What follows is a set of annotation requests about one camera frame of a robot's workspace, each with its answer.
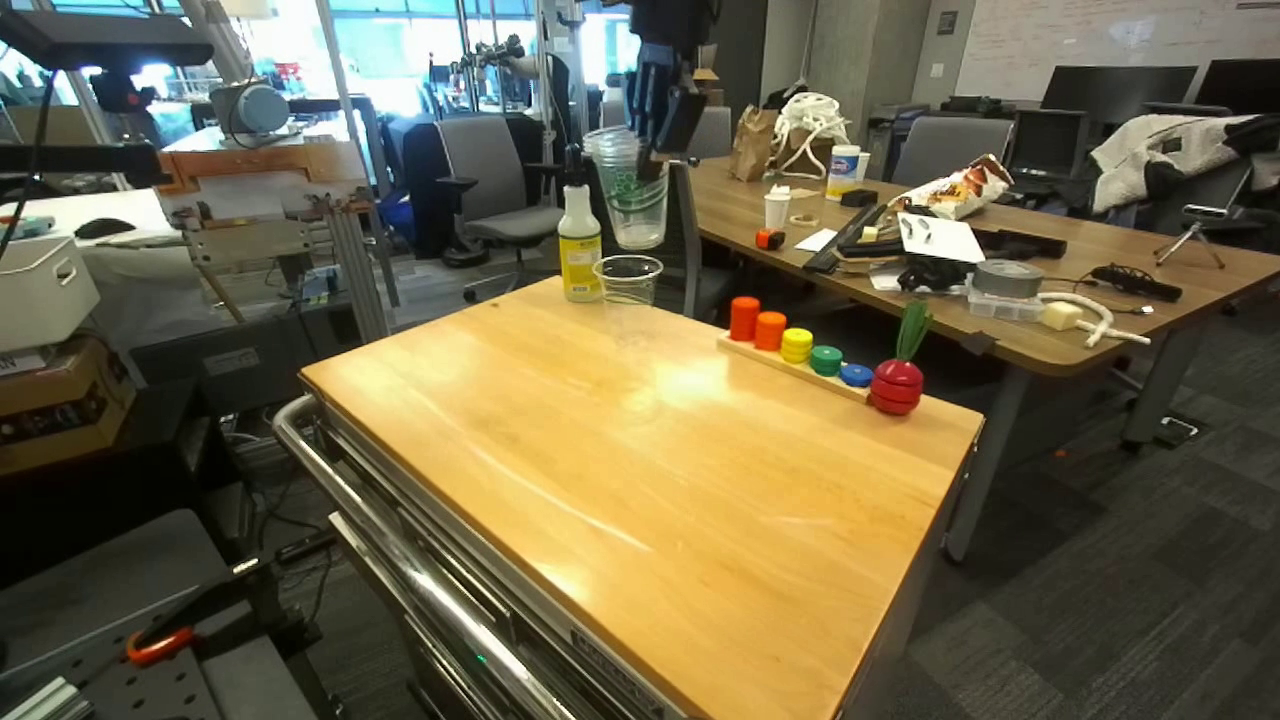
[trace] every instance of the wooden tabletop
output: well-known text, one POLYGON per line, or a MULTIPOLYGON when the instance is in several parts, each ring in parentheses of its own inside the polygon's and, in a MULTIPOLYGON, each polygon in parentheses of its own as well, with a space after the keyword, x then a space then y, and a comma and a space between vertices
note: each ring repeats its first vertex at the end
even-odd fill
POLYGON ((665 689, 750 720, 834 714, 980 431, 560 280, 303 380, 665 689))
MULTIPOLYGON (((731 253, 744 253, 756 266, 800 275, 807 253, 800 253, 797 242, 805 242, 817 227, 843 227, 843 219, 851 213, 823 202, 818 192, 813 192, 807 202, 790 202, 788 246, 781 253, 759 253, 750 242, 756 242, 756 227, 764 215, 764 192, 768 192, 768 186, 731 182, 729 159, 706 159, 702 169, 692 171, 692 202, 694 202, 694 219, 701 219, 702 242, 723 246, 731 253)), ((1195 246, 1180 249, 1163 269, 1156 269, 1150 253, 1166 249, 1166 235, 1134 232, 1134 227, 1121 227, 1121 223, 1076 219, 1076 215, 1046 215, 1046 213, 993 204, 968 219, 970 219, 970 227, 1011 227, 1011 232, 1066 242, 1065 262, 1034 262, 1041 274, 1046 275, 1044 280, 1046 293, 1081 293, 1081 295, 1092 295, 1092 300, 1121 307, 1121 311, 1143 306, 1122 293, 1076 283, 1081 275, 1086 275, 1101 266, 1132 266, 1163 283, 1180 283, 1183 295, 1174 306, 1156 300, 1150 315, 1117 315, 1117 328, 1132 328, 1132 331, 1148 331, 1148 335, 1159 335, 1159 331, 1166 331, 1193 315, 1202 315, 1202 311, 1226 306, 1231 295, 1250 293, 1250 288, 1266 283, 1270 275, 1280 275, 1280 255, 1245 253, 1245 249, 1214 249, 1226 266, 1219 274, 1211 266, 1211 255, 1195 246)), ((875 262, 843 262, 840 274, 813 275, 813 280, 830 293, 851 295, 855 306, 899 311, 906 295, 902 293, 875 293, 869 280, 872 266, 875 262)), ((1041 323, 1011 323, 1011 321, 997 321, 983 311, 968 311, 968 306, 958 295, 930 295, 927 306, 930 306, 930 321, 937 321, 930 328, 941 335, 993 341, 993 357, 1001 357, 1017 367, 1029 367, 1034 378, 1076 378, 1076 373, 1086 373, 1086 367, 1110 361, 1117 351, 1122 351, 1121 341, 1101 341, 1095 348, 1082 348, 1082 331, 1046 331, 1041 323)))

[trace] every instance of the red cup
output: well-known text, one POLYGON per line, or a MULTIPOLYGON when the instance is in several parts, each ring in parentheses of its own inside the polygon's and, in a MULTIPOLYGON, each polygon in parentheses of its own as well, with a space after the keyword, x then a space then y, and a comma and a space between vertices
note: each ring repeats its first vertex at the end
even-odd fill
POLYGON ((756 315, 756 348, 759 348, 759 351, 785 348, 785 328, 788 328, 788 315, 785 315, 785 311, 759 311, 759 315, 756 315))
POLYGON ((729 341, 750 341, 759 315, 759 295, 736 295, 729 306, 729 341))

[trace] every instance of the red apple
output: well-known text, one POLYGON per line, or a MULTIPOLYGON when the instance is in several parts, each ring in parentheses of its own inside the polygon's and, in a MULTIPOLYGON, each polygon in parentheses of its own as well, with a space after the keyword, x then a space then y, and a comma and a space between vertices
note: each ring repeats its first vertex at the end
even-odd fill
POLYGON ((883 417, 906 417, 918 403, 924 373, 912 361, 883 361, 872 373, 872 407, 883 417))

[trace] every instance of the bottle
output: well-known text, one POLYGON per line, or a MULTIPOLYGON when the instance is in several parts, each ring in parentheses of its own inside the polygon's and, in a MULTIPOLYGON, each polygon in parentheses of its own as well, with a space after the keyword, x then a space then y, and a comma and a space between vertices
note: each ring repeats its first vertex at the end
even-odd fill
POLYGON ((768 232, 785 232, 790 215, 790 187, 788 186, 772 186, 764 196, 764 227, 768 232))
POLYGON ((840 142, 830 150, 830 163, 829 163, 829 202, 840 202, 861 182, 863 182, 863 153, 855 143, 840 142))
POLYGON ((565 213, 556 223, 560 235, 560 280, 565 295, 576 306, 598 300, 598 219, 590 215, 590 187, 583 186, 583 171, 576 159, 566 159, 565 178, 565 213))

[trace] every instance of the white box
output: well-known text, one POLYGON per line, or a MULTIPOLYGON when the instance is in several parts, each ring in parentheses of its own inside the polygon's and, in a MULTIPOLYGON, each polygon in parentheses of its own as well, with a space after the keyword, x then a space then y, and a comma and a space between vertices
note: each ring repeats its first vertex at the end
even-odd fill
POLYGON ((96 307, 76 242, 15 242, 0 255, 0 351, 66 341, 96 307))

